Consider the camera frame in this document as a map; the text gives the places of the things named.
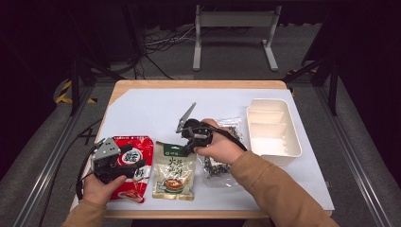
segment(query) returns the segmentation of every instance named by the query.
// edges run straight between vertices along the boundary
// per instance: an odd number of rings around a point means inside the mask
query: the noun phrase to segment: red snack bag
[[[153,160],[153,141],[148,136],[115,136],[113,140],[119,147],[127,144],[133,146],[132,150],[120,154],[116,162],[118,165],[133,165],[143,159],[146,159],[146,164],[136,170],[132,179],[127,179],[113,192],[111,200],[130,199],[142,203],[145,201],[144,194]]]

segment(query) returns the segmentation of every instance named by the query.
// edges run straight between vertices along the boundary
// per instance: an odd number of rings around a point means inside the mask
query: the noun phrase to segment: food package
[[[226,127],[239,142],[244,142],[239,129],[241,124],[240,117],[220,119],[217,123],[220,127]],[[213,158],[207,156],[200,156],[200,162],[203,163],[203,181],[207,186],[232,187],[238,185],[238,182],[230,173],[230,165],[217,162]]]
[[[132,144],[132,150],[120,154],[117,165],[133,165],[143,159],[146,159],[146,163],[136,170],[132,179],[127,179],[113,192],[111,200],[129,199],[143,203],[152,166],[153,141],[148,136],[115,136],[113,140],[119,147]]]
[[[183,146],[156,142],[154,151],[154,178],[152,197],[155,199],[194,200],[197,155],[182,153]]]

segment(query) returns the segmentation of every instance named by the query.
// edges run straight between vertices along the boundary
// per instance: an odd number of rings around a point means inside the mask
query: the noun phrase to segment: sleeve
[[[70,212],[62,227],[100,227],[103,225],[105,214],[106,206],[81,200]]]
[[[233,163],[231,173],[276,226],[338,226],[283,169],[251,151]]]

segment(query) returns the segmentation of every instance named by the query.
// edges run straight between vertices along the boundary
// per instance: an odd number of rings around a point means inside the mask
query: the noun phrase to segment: white plastic container
[[[302,154],[287,103],[257,98],[247,109],[251,150],[278,166],[287,166]]]

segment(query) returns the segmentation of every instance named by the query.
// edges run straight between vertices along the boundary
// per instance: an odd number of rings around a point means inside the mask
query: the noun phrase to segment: person's right hand
[[[220,127],[213,119],[203,119],[202,122],[207,123],[215,128],[230,132],[228,129]],[[242,150],[234,142],[226,138],[224,135],[214,131],[213,140],[210,146],[196,147],[194,150],[199,155],[211,157],[217,162],[228,165],[232,165],[235,160],[244,152],[244,150]]]

